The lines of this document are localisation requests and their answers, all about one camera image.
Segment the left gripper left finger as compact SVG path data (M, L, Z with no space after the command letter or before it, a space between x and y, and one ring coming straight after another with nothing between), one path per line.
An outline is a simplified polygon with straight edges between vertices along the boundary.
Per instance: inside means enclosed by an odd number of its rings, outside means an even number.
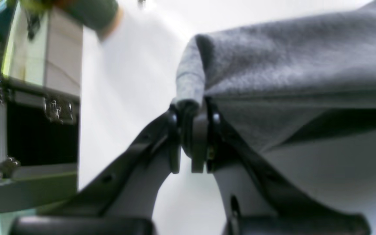
M179 118L172 104L76 196L42 215L19 217L9 234L155 235L158 190L179 171Z

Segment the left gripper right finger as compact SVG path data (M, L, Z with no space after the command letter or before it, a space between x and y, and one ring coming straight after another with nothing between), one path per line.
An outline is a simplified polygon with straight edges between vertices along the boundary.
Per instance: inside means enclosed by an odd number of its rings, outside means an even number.
M224 235L370 235L361 214L339 212L288 181L252 150L210 99L192 121L193 173L213 174L224 204Z

